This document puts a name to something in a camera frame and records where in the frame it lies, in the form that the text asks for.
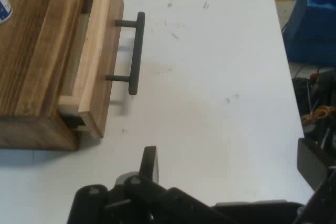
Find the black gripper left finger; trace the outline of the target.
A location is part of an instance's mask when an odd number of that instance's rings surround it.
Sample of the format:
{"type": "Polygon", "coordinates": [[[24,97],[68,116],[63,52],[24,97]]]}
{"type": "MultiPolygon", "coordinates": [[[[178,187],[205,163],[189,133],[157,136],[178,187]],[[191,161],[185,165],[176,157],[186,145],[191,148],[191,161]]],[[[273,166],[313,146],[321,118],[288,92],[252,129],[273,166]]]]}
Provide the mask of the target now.
{"type": "Polygon", "coordinates": [[[140,170],[119,177],[108,190],[103,185],[79,189],[68,223],[225,223],[226,218],[177,188],[158,184],[157,148],[143,151],[140,170]]]}

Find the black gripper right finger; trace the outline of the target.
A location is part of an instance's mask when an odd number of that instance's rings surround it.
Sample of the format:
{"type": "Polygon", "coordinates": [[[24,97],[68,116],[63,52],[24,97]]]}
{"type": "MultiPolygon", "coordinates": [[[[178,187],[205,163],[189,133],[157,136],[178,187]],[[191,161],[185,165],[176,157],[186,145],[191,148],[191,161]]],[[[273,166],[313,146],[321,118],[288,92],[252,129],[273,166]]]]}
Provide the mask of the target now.
{"type": "Polygon", "coordinates": [[[294,223],[335,223],[335,160],[313,140],[300,138],[297,169],[314,193],[294,223]]]}

